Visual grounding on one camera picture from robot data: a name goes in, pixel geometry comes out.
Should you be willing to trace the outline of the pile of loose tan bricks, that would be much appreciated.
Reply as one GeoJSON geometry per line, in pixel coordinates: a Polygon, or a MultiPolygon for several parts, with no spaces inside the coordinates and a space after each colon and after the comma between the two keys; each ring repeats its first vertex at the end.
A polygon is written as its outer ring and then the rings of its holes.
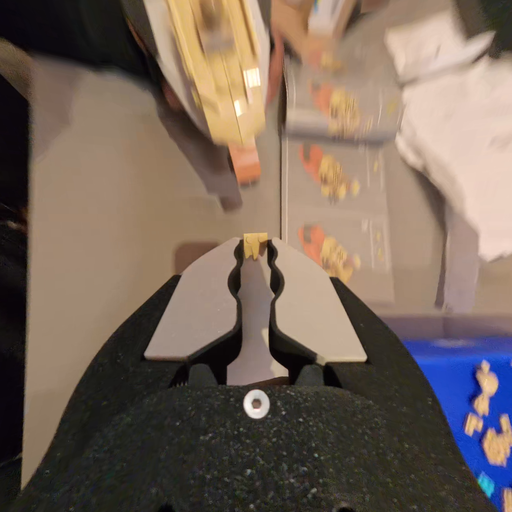
{"type": "Polygon", "coordinates": [[[490,363],[483,359],[477,366],[475,378],[479,393],[472,400],[472,410],[467,413],[463,431],[468,437],[483,434],[480,444],[487,462],[491,466],[506,467],[511,456],[511,420],[508,413],[499,415],[499,429],[484,429],[484,419],[490,414],[490,402],[499,389],[499,379],[491,370],[490,363]]]}

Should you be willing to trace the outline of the blue plastic bin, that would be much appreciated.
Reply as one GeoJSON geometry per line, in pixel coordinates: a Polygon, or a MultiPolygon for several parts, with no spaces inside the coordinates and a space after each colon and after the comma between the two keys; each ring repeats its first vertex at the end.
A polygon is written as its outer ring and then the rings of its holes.
{"type": "Polygon", "coordinates": [[[483,434],[464,434],[463,424],[479,393],[475,371],[485,359],[499,379],[484,429],[499,429],[499,415],[511,420],[511,337],[438,338],[403,344],[425,374],[440,402],[464,461],[497,511],[511,511],[511,456],[506,467],[491,466],[482,451],[483,434]]]}

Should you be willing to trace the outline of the white printed paper bag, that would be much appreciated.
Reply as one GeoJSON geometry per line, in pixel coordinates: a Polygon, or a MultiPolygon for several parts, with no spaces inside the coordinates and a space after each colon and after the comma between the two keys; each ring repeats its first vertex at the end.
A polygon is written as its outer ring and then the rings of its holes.
{"type": "Polygon", "coordinates": [[[400,156],[476,232],[480,258],[511,255],[511,59],[407,85],[402,103],[400,156]]]}

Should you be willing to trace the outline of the torn white paper bag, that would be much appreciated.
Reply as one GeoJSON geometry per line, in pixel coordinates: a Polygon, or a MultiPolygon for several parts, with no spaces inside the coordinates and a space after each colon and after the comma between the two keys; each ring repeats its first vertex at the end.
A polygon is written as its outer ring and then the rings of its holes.
{"type": "Polygon", "coordinates": [[[445,10],[419,21],[386,29],[384,43],[390,54],[398,83],[423,81],[469,65],[490,48],[495,31],[466,37],[462,21],[445,10]]]}

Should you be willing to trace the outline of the tan and orange brick model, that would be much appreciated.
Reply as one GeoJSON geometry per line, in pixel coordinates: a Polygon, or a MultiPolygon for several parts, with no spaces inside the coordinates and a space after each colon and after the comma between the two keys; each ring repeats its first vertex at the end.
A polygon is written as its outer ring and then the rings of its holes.
{"type": "Polygon", "coordinates": [[[215,144],[227,146],[237,182],[259,181],[256,137],[266,92],[255,12],[249,1],[168,1],[171,26],[195,105],[215,144]]]}

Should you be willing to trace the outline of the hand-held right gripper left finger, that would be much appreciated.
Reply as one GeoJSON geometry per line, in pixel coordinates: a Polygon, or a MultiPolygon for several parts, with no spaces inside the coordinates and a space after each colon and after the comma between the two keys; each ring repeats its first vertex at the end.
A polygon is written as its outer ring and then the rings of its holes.
{"type": "Polygon", "coordinates": [[[191,263],[179,276],[144,358],[196,362],[219,355],[232,362],[242,344],[243,262],[243,242],[231,238],[191,263]]]}

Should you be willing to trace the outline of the grey instruction booklet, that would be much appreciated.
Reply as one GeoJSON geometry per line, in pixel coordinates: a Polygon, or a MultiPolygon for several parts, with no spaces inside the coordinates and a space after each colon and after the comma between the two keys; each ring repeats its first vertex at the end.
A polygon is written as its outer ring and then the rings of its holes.
{"type": "Polygon", "coordinates": [[[386,150],[401,124],[399,95],[360,62],[330,55],[284,64],[281,236],[364,301],[394,302],[386,150]]]}

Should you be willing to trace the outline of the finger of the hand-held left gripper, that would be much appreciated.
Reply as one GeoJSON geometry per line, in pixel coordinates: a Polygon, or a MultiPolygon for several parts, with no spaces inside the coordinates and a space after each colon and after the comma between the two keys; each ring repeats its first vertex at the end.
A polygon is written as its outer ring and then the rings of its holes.
{"type": "Polygon", "coordinates": [[[271,1],[248,1],[259,43],[259,66],[263,74],[266,105],[275,95],[275,42],[271,27],[271,1]]]}
{"type": "Polygon", "coordinates": [[[194,83],[189,79],[181,59],[167,1],[144,1],[144,7],[157,48],[156,60],[163,76],[197,128],[211,138],[204,112],[193,96],[194,83]]]}

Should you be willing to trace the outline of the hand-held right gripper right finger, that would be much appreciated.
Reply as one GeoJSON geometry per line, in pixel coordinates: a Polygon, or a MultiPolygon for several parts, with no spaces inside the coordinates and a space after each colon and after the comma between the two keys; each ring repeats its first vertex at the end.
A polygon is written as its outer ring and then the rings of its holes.
{"type": "Polygon", "coordinates": [[[368,356],[329,275],[280,238],[267,246],[268,342],[282,366],[364,363],[368,356]]]}

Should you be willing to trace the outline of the tan claw brick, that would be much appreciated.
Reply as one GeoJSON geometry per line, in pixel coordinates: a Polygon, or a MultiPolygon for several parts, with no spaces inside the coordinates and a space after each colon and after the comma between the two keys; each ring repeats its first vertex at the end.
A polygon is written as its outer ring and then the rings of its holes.
{"type": "Polygon", "coordinates": [[[244,257],[258,259],[260,252],[267,246],[267,233],[246,233],[243,235],[244,257]]]}

